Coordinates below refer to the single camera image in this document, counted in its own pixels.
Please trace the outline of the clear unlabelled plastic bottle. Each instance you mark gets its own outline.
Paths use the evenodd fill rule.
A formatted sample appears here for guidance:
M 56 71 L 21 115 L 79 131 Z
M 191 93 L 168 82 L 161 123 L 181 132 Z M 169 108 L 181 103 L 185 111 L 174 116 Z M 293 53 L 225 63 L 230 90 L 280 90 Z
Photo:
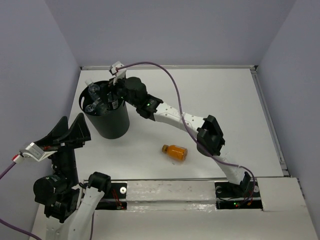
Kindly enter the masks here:
M 89 114 L 96 114 L 98 116 L 103 116 L 108 112 L 107 105 L 103 102 L 99 96 L 101 90 L 100 86 L 94 83 L 91 79 L 85 81 L 88 87 L 89 96 L 92 99 L 92 103 L 85 107 L 85 111 Z

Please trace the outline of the clear bottle black cap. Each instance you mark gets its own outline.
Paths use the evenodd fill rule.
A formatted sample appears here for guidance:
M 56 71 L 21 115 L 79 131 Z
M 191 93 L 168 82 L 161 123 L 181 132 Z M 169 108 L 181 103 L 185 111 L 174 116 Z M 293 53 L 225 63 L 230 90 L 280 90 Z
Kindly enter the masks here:
M 111 91 L 106 95 L 107 109 L 109 111 L 116 110 L 119 107 L 119 98 L 115 93 Z

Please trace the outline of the orange juice bottle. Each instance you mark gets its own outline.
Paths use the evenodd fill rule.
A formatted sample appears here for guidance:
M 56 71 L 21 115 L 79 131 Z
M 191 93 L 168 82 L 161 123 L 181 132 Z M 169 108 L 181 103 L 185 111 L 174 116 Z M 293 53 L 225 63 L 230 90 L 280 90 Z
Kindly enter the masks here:
M 166 145 L 164 144 L 162 146 L 161 151 L 171 157 L 172 159 L 176 161 L 183 162 L 185 161 L 187 155 L 188 155 L 188 150 L 184 147 L 180 147 L 177 145 Z

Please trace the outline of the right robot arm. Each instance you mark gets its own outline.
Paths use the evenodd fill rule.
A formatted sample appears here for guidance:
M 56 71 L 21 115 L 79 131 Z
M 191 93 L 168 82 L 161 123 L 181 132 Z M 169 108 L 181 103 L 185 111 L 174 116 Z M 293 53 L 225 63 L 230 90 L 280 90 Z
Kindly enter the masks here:
M 163 123 L 185 131 L 195 142 L 197 150 L 212 158 L 225 174 L 230 183 L 230 190 L 235 196 L 252 198 L 256 179 L 247 167 L 221 157 L 225 145 L 223 131 L 217 119 L 208 115 L 199 117 L 175 109 L 162 99 L 147 92 L 146 85 L 138 77 L 110 79 L 101 87 L 102 99 L 106 101 L 122 100 L 133 106 L 144 119 Z

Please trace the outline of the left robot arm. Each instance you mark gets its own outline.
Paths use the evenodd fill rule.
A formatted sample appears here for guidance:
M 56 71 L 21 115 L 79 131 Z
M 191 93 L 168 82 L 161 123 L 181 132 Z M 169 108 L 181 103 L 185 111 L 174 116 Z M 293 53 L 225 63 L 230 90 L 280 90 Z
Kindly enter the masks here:
M 82 240 L 100 200 L 110 194 L 111 177 L 94 172 L 84 196 L 76 186 L 79 177 L 75 149 L 91 140 L 85 116 L 79 113 L 71 125 L 63 116 L 55 127 L 35 142 L 51 160 L 53 172 L 33 185 L 35 202 L 44 206 L 47 240 Z

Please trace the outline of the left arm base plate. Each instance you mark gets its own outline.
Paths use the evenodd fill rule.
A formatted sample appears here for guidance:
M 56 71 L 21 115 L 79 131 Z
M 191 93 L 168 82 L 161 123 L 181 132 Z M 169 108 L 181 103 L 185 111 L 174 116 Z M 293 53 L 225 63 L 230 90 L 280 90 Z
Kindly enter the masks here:
M 97 204 L 96 210 L 121 211 L 127 209 L 128 182 L 112 180 L 111 188 Z

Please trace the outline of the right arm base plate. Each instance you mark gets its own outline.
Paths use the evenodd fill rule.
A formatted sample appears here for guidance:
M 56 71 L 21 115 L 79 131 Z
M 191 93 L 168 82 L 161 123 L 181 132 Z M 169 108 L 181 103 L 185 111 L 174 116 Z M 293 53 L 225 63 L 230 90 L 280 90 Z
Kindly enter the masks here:
M 227 181 L 214 183 L 217 210 L 263 209 L 259 185 L 250 182 L 248 190 L 243 192 L 238 185 Z

